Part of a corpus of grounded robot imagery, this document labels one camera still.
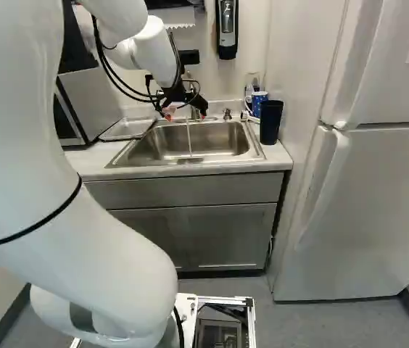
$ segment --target gray floor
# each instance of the gray floor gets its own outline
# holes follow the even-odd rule
[[[180,291],[254,297],[257,348],[409,348],[409,317],[395,299],[274,304],[264,277],[184,280]],[[67,348],[70,342],[27,308],[1,348]]]

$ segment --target faucet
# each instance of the faucet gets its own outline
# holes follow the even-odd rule
[[[186,77],[192,79],[191,73],[188,70],[186,72]],[[197,92],[197,89],[195,88],[195,85],[192,82],[189,82],[189,89],[192,94],[195,94]],[[200,121],[202,119],[202,116],[199,109],[194,107],[193,105],[190,105],[190,107],[191,107],[190,120]]]
[[[190,92],[195,94],[196,91],[197,90],[195,89],[194,84],[190,83]],[[190,105],[190,108],[191,108],[190,119],[192,121],[200,121],[202,119],[201,112],[196,107],[194,107],[193,105]]]
[[[232,114],[231,113],[232,113],[232,111],[228,107],[226,107],[224,109],[224,121],[232,119]]]

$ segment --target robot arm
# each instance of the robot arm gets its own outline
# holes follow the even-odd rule
[[[199,94],[186,92],[181,79],[183,67],[178,52],[173,49],[162,20],[148,15],[143,0],[110,3],[110,6],[118,9],[116,14],[105,9],[106,3],[103,0],[83,0],[81,4],[96,18],[95,34],[99,35],[101,42],[98,47],[99,56],[109,57],[128,70],[150,71],[164,91],[162,107],[167,107],[171,102],[186,102],[206,115],[207,101]],[[128,23],[129,17],[134,15],[135,20]]]
[[[142,0],[84,5],[121,38],[148,21]],[[34,284],[36,312],[66,334],[155,347],[172,326],[174,264],[99,206],[65,158],[51,104],[62,34],[60,0],[0,0],[0,265]]]

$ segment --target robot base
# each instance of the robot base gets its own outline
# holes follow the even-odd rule
[[[179,293],[175,306],[182,320],[184,348],[256,348],[253,298]],[[69,348],[84,348],[83,342],[74,338]]]

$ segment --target soap dispenser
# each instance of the soap dispenser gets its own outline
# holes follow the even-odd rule
[[[239,0],[215,0],[219,58],[236,57],[239,45]]]

